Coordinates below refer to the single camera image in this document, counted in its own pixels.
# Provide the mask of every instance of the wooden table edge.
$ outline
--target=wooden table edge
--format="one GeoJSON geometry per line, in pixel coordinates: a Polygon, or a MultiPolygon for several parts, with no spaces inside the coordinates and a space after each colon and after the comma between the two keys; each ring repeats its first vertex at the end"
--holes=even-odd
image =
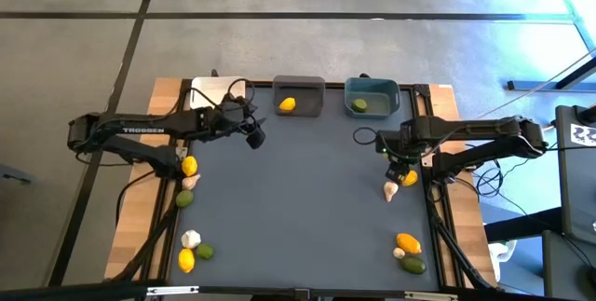
{"type": "MultiPolygon", "coordinates": [[[[180,94],[182,79],[159,77],[156,79],[147,113],[165,114],[176,103],[180,94]]],[[[455,103],[454,90],[448,85],[429,85],[430,100],[435,116],[447,120],[459,119],[455,103]]],[[[421,115],[426,113],[422,97],[418,96],[421,115]]],[[[150,145],[167,144],[166,135],[142,135],[141,141],[150,145]]],[[[441,146],[441,151],[456,153],[465,149],[464,142],[448,142],[441,146]]],[[[135,165],[130,173],[130,180],[149,171],[148,165],[135,165]]],[[[471,174],[460,173],[458,177],[471,182],[471,174]]],[[[153,177],[131,187],[122,204],[120,222],[115,230],[114,241],[105,269],[105,277],[110,278],[119,273],[128,261],[142,246],[149,233],[151,216],[156,204],[159,179],[153,177]]],[[[482,224],[480,204],[476,194],[469,188],[455,183],[449,186],[451,209],[454,218],[455,234],[459,245],[464,250],[470,262],[492,285],[496,285],[493,265],[488,251],[488,242],[482,224]]],[[[161,258],[163,237],[156,245],[150,269],[150,277],[156,277],[157,267],[161,258]]],[[[441,241],[441,256],[445,268],[445,279],[448,285],[454,285],[454,272],[449,250],[441,241]]]]}

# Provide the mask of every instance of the white paper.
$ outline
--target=white paper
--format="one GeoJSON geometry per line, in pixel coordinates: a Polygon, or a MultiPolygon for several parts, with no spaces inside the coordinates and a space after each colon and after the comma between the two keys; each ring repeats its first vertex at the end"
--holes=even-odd
{"type": "MultiPolygon", "coordinates": [[[[222,101],[228,87],[232,82],[241,78],[240,76],[220,76],[220,77],[195,77],[193,78],[192,87],[201,90],[207,97],[209,97],[216,104],[222,101]]],[[[230,90],[234,97],[245,95],[245,83],[244,81],[237,82],[230,90]]],[[[197,109],[203,106],[213,107],[213,104],[209,103],[203,96],[196,91],[191,91],[190,97],[190,108],[197,109]]]]}
{"type": "Polygon", "coordinates": [[[571,124],[571,142],[583,146],[596,146],[596,129],[571,124]]]}

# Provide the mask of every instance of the blue bin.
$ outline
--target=blue bin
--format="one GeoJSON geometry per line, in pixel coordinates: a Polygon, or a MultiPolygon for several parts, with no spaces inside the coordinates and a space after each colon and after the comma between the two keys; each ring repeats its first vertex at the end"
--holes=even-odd
{"type": "Polygon", "coordinates": [[[400,109],[400,86],[383,78],[350,77],[345,82],[345,114],[356,118],[387,118],[400,109]],[[352,102],[362,99],[366,112],[352,110],[352,102]]]}

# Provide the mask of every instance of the concrete floor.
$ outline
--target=concrete floor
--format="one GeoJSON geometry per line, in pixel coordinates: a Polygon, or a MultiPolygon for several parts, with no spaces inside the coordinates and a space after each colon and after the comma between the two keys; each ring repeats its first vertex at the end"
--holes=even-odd
{"type": "MultiPolygon", "coordinates": [[[[140,3],[0,0],[0,11],[137,11],[140,3]]],[[[566,13],[567,7],[563,0],[152,0],[150,11],[566,13]]],[[[37,178],[30,186],[0,180],[0,289],[43,283],[83,170],[65,146],[67,122],[106,105],[132,23],[0,20],[0,163],[37,178]]],[[[451,84],[461,116],[471,119],[517,96],[503,90],[505,81],[545,80],[586,52],[571,23],[146,21],[118,111],[144,113],[158,76],[217,68],[249,78],[342,81],[367,72],[400,83],[451,84]]],[[[494,116],[548,123],[556,105],[594,100],[593,94],[537,93],[494,116]]],[[[504,168],[515,163],[505,161],[504,168]]],[[[102,278],[115,197],[128,178],[127,167],[100,170],[65,283],[102,278]]],[[[557,206],[556,157],[514,171],[503,193],[528,212],[557,206]]],[[[497,198],[486,203],[515,210],[497,198]]]]}

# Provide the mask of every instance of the garlic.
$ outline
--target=garlic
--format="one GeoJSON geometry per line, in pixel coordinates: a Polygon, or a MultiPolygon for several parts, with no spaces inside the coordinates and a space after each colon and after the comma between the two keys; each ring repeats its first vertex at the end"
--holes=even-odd
{"type": "Polygon", "coordinates": [[[391,202],[391,199],[398,192],[398,184],[392,182],[386,182],[383,186],[383,190],[385,191],[385,199],[387,202],[391,202]]]}
{"type": "Polygon", "coordinates": [[[403,251],[400,248],[395,248],[393,249],[393,256],[396,257],[397,259],[401,259],[406,255],[406,252],[403,251]]]}
{"type": "Polygon", "coordinates": [[[194,249],[201,243],[201,235],[195,230],[188,230],[184,232],[181,241],[185,249],[194,249]]]}
{"type": "Polygon", "coordinates": [[[196,182],[200,178],[201,178],[201,174],[197,174],[195,176],[190,176],[190,177],[183,179],[183,189],[192,190],[193,188],[195,188],[196,182]]]}

